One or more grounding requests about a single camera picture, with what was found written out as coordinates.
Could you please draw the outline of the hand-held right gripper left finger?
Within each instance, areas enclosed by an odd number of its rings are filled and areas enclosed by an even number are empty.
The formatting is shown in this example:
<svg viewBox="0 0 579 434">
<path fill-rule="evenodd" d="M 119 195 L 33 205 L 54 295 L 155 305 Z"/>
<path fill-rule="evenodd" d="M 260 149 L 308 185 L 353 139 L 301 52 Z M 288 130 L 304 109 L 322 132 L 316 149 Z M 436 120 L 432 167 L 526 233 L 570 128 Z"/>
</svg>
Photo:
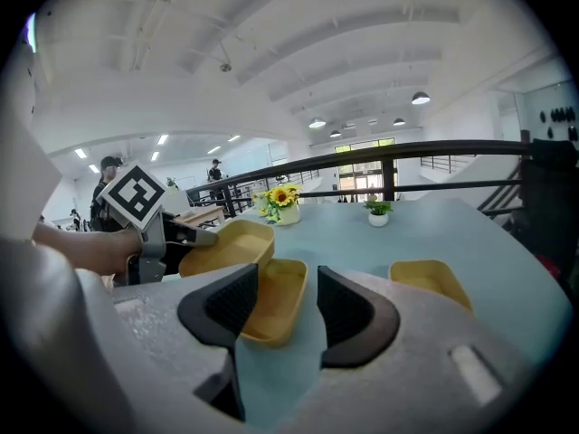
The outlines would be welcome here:
<svg viewBox="0 0 579 434">
<path fill-rule="evenodd" d="M 257 289 L 258 268 L 248 264 L 112 292 L 138 342 L 137 434 L 257 434 L 245 422 L 235 362 Z"/>
</svg>

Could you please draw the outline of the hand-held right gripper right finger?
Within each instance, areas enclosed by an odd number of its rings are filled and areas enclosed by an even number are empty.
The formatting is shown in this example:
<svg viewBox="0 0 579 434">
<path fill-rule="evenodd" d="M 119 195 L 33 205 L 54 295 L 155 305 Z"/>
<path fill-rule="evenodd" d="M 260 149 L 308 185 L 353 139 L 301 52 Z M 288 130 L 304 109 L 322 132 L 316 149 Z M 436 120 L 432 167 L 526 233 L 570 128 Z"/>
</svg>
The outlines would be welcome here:
<svg viewBox="0 0 579 434">
<path fill-rule="evenodd" d="M 327 348 L 275 434 L 483 434 L 532 364 L 466 307 L 372 275 L 318 269 Z"/>
</svg>

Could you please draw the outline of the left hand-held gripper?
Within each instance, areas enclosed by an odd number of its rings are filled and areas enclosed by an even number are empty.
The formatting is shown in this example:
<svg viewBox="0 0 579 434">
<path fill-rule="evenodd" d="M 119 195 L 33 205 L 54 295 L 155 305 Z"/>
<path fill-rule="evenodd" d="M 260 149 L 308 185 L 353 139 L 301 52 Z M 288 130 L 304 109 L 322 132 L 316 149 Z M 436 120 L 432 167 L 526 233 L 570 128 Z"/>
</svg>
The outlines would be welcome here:
<svg viewBox="0 0 579 434">
<path fill-rule="evenodd" d="M 155 283 L 175 274 L 181 258 L 195 247 L 217 244 L 215 232 L 191 227 L 164 211 L 161 199 L 166 188 L 138 164 L 117 174 L 101 197 L 109 214 L 122 226 L 138 232 L 141 252 L 128 259 L 123 284 Z"/>
</svg>

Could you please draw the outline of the yellow tray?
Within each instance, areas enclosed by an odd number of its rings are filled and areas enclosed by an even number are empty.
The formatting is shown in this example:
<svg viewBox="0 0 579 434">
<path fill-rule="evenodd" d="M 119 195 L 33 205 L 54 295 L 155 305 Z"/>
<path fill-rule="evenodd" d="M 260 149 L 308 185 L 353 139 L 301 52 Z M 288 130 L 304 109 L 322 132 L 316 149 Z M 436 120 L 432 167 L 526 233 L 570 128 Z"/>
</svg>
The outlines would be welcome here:
<svg viewBox="0 0 579 434">
<path fill-rule="evenodd" d="M 270 348 L 293 332 L 308 284 L 308 267 L 293 259 L 271 259 L 259 275 L 257 302 L 241 337 Z"/>
<path fill-rule="evenodd" d="M 201 242 L 180 261 L 178 273 L 182 278 L 242 264 L 262 268 L 274 253 L 274 230 L 257 222 L 234 219 L 218 231 L 198 231 L 197 235 Z"/>
<path fill-rule="evenodd" d="M 474 312 L 462 284 L 451 268 L 442 261 L 436 259 L 396 261 L 390 266 L 389 279 L 445 296 Z"/>
</svg>

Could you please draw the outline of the person's left forearm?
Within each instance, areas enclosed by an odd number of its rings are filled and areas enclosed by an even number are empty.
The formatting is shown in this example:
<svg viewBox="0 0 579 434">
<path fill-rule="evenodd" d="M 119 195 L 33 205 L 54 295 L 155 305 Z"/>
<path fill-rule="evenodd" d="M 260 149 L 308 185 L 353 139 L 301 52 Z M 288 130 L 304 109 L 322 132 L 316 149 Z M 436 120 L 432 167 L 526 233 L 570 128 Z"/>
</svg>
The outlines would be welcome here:
<svg viewBox="0 0 579 434">
<path fill-rule="evenodd" d="M 59 251 L 76 269 L 109 277 L 126 275 L 128 259 L 141 252 L 141 239 L 131 228 L 116 232 L 72 232 L 38 222 L 32 240 Z"/>
</svg>

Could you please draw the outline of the wooden desk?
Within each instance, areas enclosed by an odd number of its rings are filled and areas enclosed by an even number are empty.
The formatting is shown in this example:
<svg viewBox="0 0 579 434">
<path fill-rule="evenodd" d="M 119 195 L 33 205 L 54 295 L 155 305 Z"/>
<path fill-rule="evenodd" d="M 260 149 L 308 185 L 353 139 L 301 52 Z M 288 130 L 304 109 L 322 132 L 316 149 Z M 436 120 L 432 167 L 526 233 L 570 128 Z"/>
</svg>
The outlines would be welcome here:
<svg viewBox="0 0 579 434">
<path fill-rule="evenodd" d="M 176 219 L 193 227 L 215 226 L 225 224 L 223 207 L 216 204 L 204 207 L 191 207 L 188 211 L 176 216 Z"/>
</svg>

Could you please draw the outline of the white box appliance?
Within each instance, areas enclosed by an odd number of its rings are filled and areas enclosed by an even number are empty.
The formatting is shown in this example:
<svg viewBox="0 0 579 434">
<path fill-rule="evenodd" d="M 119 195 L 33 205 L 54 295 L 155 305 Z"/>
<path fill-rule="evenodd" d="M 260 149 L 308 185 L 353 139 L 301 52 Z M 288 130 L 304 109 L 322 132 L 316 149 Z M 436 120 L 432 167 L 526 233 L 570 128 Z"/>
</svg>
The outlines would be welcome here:
<svg viewBox="0 0 579 434">
<path fill-rule="evenodd" d="M 177 191 L 170 188 L 162 198 L 162 206 L 165 212 L 174 216 L 182 215 L 190 210 L 189 199 L 186 191 Z"/>
</svg>

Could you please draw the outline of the sunflowers in white pot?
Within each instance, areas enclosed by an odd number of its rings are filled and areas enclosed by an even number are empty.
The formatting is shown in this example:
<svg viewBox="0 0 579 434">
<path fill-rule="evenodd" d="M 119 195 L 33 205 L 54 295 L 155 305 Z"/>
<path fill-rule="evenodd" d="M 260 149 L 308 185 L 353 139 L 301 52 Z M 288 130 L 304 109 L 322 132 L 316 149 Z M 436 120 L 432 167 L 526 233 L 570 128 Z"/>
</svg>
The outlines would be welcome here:
<svg viewBox="0 0 579 434">
<path fill-rule="evenodd" d="M 268 203 L 264 217 L 268 224 L 287 226 L 300 221 L 300 190 L 297 185 L 284 184 L 263 192 Z"/>
</svg>

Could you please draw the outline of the small green potted plant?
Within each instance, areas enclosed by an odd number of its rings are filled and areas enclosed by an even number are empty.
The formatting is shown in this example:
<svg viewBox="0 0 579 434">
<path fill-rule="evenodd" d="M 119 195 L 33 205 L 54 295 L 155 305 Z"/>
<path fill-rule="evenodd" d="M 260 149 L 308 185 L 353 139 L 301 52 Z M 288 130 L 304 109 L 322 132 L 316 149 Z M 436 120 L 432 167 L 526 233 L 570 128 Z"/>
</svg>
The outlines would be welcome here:
<svg viewBox="0 0 579 434">
<path fill-rule="evenodd" d="M 389 213 L 393 211 L 389 201 L 378 201 L 375 197 L 368 197 L 365 208 L 369 211 L 369 223 L 376 228 L 384 227 L 389 221 Z"/>
</svg>

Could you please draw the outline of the large glass window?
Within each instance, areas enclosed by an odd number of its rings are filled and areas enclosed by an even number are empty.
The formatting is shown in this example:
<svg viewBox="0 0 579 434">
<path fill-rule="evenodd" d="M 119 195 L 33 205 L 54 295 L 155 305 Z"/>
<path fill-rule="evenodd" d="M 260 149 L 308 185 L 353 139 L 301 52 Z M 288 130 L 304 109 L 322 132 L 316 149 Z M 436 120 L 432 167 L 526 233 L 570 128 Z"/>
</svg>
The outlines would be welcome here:
<svg viewBox="0 0 579 434">
<path fill-rule="evenodd" d="M 350 145 L 336 146 L 335 152 L 345 153 L 372 147 L 390 146 L 395 144 L 393 137 L 374 141 L 364 141 Z M 340 190 L 361 190 L 382 187 L 384 178 L 382 164 L 379 161 L 341 165 L 338 168 L 338 188 Z"/>
</svg>

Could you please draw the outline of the black metal railing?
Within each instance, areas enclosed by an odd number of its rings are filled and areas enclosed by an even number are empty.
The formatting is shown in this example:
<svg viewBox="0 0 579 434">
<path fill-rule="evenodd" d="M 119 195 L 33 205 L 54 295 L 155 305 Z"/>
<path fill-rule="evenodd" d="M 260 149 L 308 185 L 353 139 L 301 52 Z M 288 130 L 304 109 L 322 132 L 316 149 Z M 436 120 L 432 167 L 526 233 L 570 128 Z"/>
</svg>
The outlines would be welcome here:
<svg viewBox="0 0 579 434">
<path fill-rule="evenodd" d="M 405 159 L 439 156 L 448 158 L 454 156 L 515 156 L 522 159 L 531 156 L 531 150 L 529 144 L 500 140 L 437 140 L 369 147 L 345 153 L 315 156 L 284 165 L 259 169 L 188 189 L 186 194 L 191 205 L 209 203 L 212 195 L 217 196 L 220 194 L 223 196 L 220 202 L 225 205 L 227 213 L 234 217 L 242 211 L 241 204 L 248 203 L 251 200 L 248 192 L 238 189 L 243 184 L 259 182 L 267 184 L 270 179 L 275 179 L 279 176 L 293 174 L 313 175 L 313 173 L 319 173 L 323 169 L 370 162 L 381 164 L 379 174 L 383 178 L 382 185 L 367 189 L 304 191 L 301 193 L 301 197 L 306 199 L 374 193 L 381 194 L 387 201 L 392 201 L 398 193 L 486 187 L 500 188 L 520 184 L 520 181 L 514 175 L 510 175 L 505 179 L 470 180 L 442 184 L 399 185 L 394 182 L 394 175 L 397 173 L 397 169 L 394 167 L 395 163 Z"/>
</svg>

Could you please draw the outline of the red rounded object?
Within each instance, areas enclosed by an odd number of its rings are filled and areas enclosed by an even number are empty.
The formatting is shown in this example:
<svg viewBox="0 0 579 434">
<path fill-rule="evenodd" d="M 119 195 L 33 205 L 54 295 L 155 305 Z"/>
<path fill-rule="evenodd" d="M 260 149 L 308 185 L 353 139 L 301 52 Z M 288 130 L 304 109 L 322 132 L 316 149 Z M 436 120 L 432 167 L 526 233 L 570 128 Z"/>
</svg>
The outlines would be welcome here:
<svg viewBox="0 0 579 434">
<path fill-rule="evenodd" d="M 561 270 L 552 260 L 541 254 L 537 254 L 536 258 L 555 280 L 561 278 Z"/>
</svg>

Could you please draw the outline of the black office chair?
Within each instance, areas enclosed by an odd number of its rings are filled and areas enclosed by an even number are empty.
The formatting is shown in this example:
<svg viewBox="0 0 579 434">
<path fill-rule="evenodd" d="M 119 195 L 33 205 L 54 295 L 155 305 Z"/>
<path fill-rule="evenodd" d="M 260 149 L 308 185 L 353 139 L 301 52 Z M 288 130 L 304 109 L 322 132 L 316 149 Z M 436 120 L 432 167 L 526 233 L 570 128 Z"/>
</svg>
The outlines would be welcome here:
<svg viewBox="0 0 579 434">
<path fill-rule="evenodd" d="M 529 151 L 521 162 L 522 208 L 511 213 L 511 233 L 533 255 L 552 260 L 563 283 L 579 245 L 579 153 L 568 141 L 539 139 Z"/>
</svg>

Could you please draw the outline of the group of black wall items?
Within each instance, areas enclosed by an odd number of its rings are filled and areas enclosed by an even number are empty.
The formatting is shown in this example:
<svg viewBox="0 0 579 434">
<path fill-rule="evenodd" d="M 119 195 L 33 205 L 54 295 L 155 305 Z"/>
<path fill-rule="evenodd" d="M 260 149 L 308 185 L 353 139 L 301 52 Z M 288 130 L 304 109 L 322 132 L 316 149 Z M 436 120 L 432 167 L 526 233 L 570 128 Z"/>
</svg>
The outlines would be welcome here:
<svg viewBox="0 0 579 434">
<path fill-rule="evenodd" d="M 566 139 L 571 142 L 579 142 L 579 132 L 575 126 L 576 115 L 571 107 L 552 109 L 547 115 L 544 111 L 539 113 L 539 120 L 547 125 L 546 136 L 549 140 L 555 139 L 553 124 L 566 126 Z"/>
</svg>

